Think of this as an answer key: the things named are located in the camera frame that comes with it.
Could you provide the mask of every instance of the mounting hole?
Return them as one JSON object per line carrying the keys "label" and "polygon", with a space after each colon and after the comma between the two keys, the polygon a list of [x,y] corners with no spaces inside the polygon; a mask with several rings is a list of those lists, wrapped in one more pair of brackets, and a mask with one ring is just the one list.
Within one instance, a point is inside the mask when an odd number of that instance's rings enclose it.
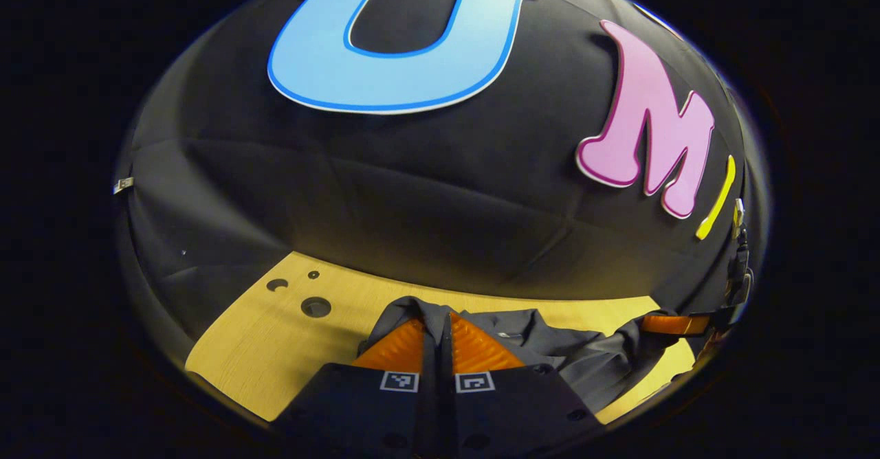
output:
{"label": "mounting hole", "polygon": [[484,434],[472,434],[471,436],[465,439],[465,443],[461,444],[462,447],[467,447],[468,449],[480,450],[486,449],[488,445],[490,445],[490,438],[488,438]]}
{"label": "mounting hole", "polygon": [[382,437],[382,443],[384,446],[388,447],[388,449],[403,449],[408,444],[406,437],[399,434],[386,434],[386,436]]}
{"label": "mounting hole", "polygon": [[330,313],[330,302],[324,298],[308,298],[299,306],[302,312],[312,318],[321,318]]}
{"label": "mounting hole", "polygon": [[584,419],[586,417],[587,412],[585,412],[583,409],[575,409],[575,411],[569,412],[569,415],[566,416],[569,421],[581,421],[581,419]]}
{"label": "mounting hole", "polygon": [[270,291],[276,290],[278,287],[287,287],[287,281],[283,280],[283,278],[275,278],[274,280],[268,281],[266,284],[266,288]]}

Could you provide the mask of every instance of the crumpled fabric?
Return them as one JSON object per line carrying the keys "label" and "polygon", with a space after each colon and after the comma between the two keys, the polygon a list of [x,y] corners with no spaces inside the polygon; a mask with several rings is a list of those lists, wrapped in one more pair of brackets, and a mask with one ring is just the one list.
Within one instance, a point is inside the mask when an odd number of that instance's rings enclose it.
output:
{"label": "crumpled fabric", "polygon": [[[416,317],[422,319],[439,344],[450,311],[455,310],[413,296],[394,300],[384,309],[367,340],[358,346],[358,355]],[[594,414],[639,383],[660,361],[666,348],[678,340],[674,336],[643,333],[639,328],[645,315],[676,315],[665,309],[634,318],[610,336],[598,331],[550,327],[537,309],[462,311],[459,315],[503,344],[526,365],[552,365]]]}

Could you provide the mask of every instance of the black fabric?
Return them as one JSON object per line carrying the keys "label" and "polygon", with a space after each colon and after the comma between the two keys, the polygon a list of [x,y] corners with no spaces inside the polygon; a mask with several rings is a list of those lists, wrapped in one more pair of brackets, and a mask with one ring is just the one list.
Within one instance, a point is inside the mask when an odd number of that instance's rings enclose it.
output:
{"label": "black fabric", "polygon": [[[193,340],[292,250],[472,293],[650,294],[671,309],[716,302],[720,280],[707,272],[729,230],[719,223],[706,240],[694,231],[727,155],[742,189],[744,127],[691,46],[627,0],[527,0],[506,67],[477,96],[418,114],[324,112],[281,96],[266,74],[271,45],[302,1],[254,0],[202,34],[148,97],[124,151],[139,261]],[[454,1],[370,0],[353,42],[379,52],[429,45]],[[617,79],[601,19],[651,45],[679,103],[695,90],[713,110],[686,220],[644,196],[644,174],[616,189],[574,164],[578,142],[600,133]]]}
{"label": "black fabric", "polygon": [[[421,318],[428,333],[439,341],[449,306],[424,302],[412,296],[389,304],[376,321],[358,355],[412,318]],[[597,331],[550,327],[537,309],[459,315],[502,343],[525,365],[548,364],[575,390],[594,414],[639,383],[660,361],[666,347],[678,337],[643,333],[644,315],[626,322],[610,336]],[[657,310],[645,315],[675,315]]]}

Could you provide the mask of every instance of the table surface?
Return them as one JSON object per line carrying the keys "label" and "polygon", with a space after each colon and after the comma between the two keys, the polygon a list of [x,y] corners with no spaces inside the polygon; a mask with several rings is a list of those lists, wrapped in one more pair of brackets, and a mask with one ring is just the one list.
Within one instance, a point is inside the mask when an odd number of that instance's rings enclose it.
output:
{"label": "table surface", "polygon": [[[318,276],[310,278],[312,271]],[[273,280],[284,280],[287,286],[270,290],[267,285]],[[606,334],[658,308],[650,296],[528,300],[459,293],[388,280],[291,253],[211,324],[189,353],[186,371],[201,375],[239,405],[273,421],[321,366],[354,361],[358,343],[370,334],[384,308],[403,296],[448,305],[459,312],[538,309],[550,326]],[[328,300],[330,313],[321,318],[305,315],[301,305],[311,297]],[[607,424],[629,412],[693,365],[694,353],[684,339],[679,340],[647,377],[598,412],[598,420]]]}

